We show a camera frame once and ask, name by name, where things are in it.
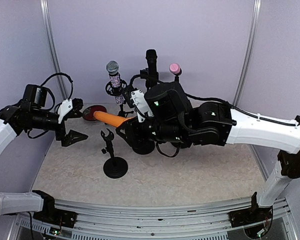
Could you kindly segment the orange microphone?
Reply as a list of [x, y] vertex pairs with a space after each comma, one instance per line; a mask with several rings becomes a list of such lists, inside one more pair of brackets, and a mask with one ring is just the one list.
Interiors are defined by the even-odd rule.
[[96, 120], [103, 122], [105, 124], [111, 125], [115, 128], [119, 127], [124, 122], [132, 119], [132, 117], [122, 117], [122, 116], [113, 115], [113, 114], [103, 112], [103, 111], [95, 111], [93, 113], [93, 117]]

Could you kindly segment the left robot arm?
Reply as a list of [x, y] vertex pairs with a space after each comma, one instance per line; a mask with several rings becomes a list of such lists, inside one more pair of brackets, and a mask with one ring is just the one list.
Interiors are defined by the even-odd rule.
[[[55, 77], [65, 77], [72, 86], [74, 81], [63, 72], [50, 75], [43, 83], [28, 84], [22, 98], [15, 104], [0, 109], [0, 157], [22, 134], [35, 140], [53, 132], [55, 140], [64, 148], [88, 139], [76, 130], [66, 130], [66, 121], [82, 117], [83, 100], [71, 94], [56, 103], [52, 91], [46, 86]], [[29, 192], [0, 192], [0, 216], [33, 213], [53, 223], [60, 218], [55, 199], [41, 190]]]

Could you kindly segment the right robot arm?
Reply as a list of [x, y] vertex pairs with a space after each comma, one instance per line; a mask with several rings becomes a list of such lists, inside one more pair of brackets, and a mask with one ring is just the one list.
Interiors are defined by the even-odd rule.
[[261, 191], [253, 194], [246, 218], [256, 222], [269, 212], [289, 183], [300, 178], [300, 116], [269, 118], [241, 110], [219, 98], [204, 98], [198, 107], [178, 81], [161, 82], [147, 92], [128, 85], [123, 92], [136, 117], [116, 128], [132, 150], [146, 155], [171, 143], [177, 150], [195, 145], [248, 144], [277, 149], [277, 163]]

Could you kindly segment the black round-base stand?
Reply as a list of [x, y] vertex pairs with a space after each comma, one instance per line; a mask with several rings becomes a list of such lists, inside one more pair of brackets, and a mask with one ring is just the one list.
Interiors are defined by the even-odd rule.
[[115, 138], [114, 133], [107, 128], [108, 135], [103, 130], [100, 131], [100, 135], [104, 140], [106, 147], [101, 149], [103, 154], [109, 154], [110, 158], [103, 164], [104, 174], [111, 179], [119, 179], [128, 172], [128, 163], [125, 159], [119, 156], [115, 156], [114, 147], [112, 141]]

